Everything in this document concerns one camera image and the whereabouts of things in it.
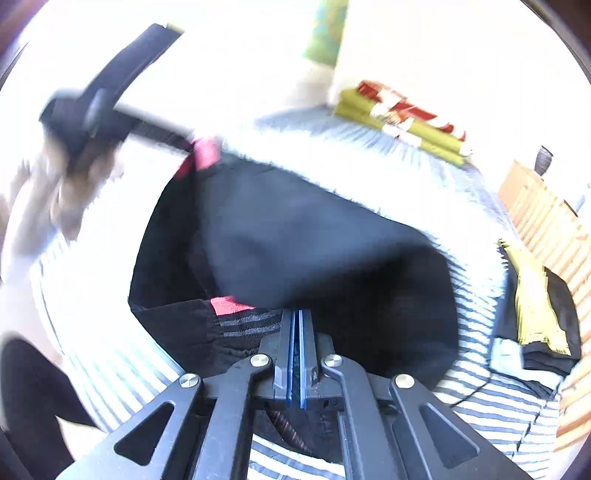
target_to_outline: yellow cloth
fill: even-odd
[[[544,342],[556,353],[570,355],[566,333],[548,296],[548,277],[542,263],[532,254],[502,242],[517,272],[515,313],[517,315],[517,341],[520,345]]]
[[[464,165],[466,161],[464,157],[458,155],[457,153],[451,152],[446,150],[445,148],[440,147],[439,145],[435,145],[424,138],[417,137],[416,135],[410,134],[405,132],[404,130],[400,130],[399,128],[389,125],[386,122],[375,118],[373,116],[364,113],[361,110],[358,110],[353,105],[350,105],[346,102],[339,102],[335,107],[335,115],[341,116],[348,120],[352,120],[362,125],[366,125],[371,128],[375,128],[377,130],[381,130],[388,135],[392,135],[393,137],[400,138],[406,143],[409,143],[415,147],[420,148],[426,152],[429,152],[432,155],[435,155],[438,158],[448,161],[458,167]]]

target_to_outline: folded towel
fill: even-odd
[[[398,112],[391,112],[386,104],[368,99],[354,88],[343,90],[340,93],[340,98],[344,103],[354,106],[356,109],[363,113],[367,113],[371,117],[377,118],[390,125],[395,125],[401,130],[407,131],[417,137],[421,137],[441,148],[460,154],[462,157],[472,155],[472,149],[470,146],[461,142],[456,137],[444,133],[420,120],[409,117],[405,118],[404,116],[399,115]]]
[[[420,138],[416,135],[413,135],[409,132],[405,132],[404,130],[399,129],[394,125],[390,125],[383,120],[375,118],[373,116],[368,115],[367,113],[362,112],[361,110],[356,109],[354,106],[348,105],[346,102],[339,102],[335,107],[335,115],[341,116],[348,120],[352,120],[362,125],[366,125],[371,128],[375,128],[376,130],[381,130],[382,132],[391,135],[392,137],[399,138],[400,140],[412,145],[413,147],[418,147],[421,150],[429,152],[432,155],[435,155],[438,158],[448,161],[458,167],[464,165],[466,159],[457,153],[451,152],[446,150],[445,148],[439,147],[436,144],[433,144],[429,140],[425,140],[424,138]]]
[[[413,105],[404,95],[386,87],[382,83],[364,80],[357,86],[357,91],[370,100],[383,103],[391,112],[397,112],[407,118],[412,117],[425,122],[442,132],[452,134],[462,142],[466,140],[465,130],[458,128],[434,113]]]

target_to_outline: folded clothes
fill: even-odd
[[[395,125],[401,130],[407,131],[417,137],[421,137],[432,144],[438,145],[453,153],[457,153],[462,157],[467,157],[472,154],[470,147],[453,135],[444,133],[420,120],[400,115],[395,111],[392,112],[386,104],[364,97],[354,88],[343,90],[340,93],[340,99],[342,102],[354,106],[356,109],[361,110],[374,118],[382,120],[389,125]]]
[[[383,103],[391,112],[397,112],[406,118],[411,117],[425,122],[442,132],[452,134],[462,142],[466,140],[465,130],[458,128],[434,113],[413,105],[404,95],[386,87],[383,83],[364,80],[357,86],[357,91],[370,100]]]
[[[404,131],[401,128],[396,127],[373,117],[361,110],[358,110],[354,106],[349,105],[346,102],[339,102],[335,107],[335,115],[341,116],[348,120],[352,120],[362,125],[366,125],[382,132],[391,135],[392,137],[399,138],[400,140],[412,145],[413,147],[420,148],[438,158],[448,161],[458,167],[464,165],[466,159],[461,155],[454,153],[450,150],[440,147],[429,140],[413,135],[410,132]]]
[[[576,308],[567,284],[531,254],[506,242],[499,250],[507,264],[507,285],[491,368],[546,398],[581,358]]]

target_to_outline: dark vase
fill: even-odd
[[[551,163],[552,153],[546,147],[541,147],[538,156],[535,158],[534,171],[541,177],[546,173]]]

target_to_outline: person's hand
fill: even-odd
[[[38,155],[23,160],[5,201],[9,216],[4,244],[0,243],[4,282],[25,276],[57,232],[69,241],[78,237],[86,208],[110,177],[121,174],[120,166],[116,168],[117,147],[91,141],[67,173],[66,149],[46,133]]]

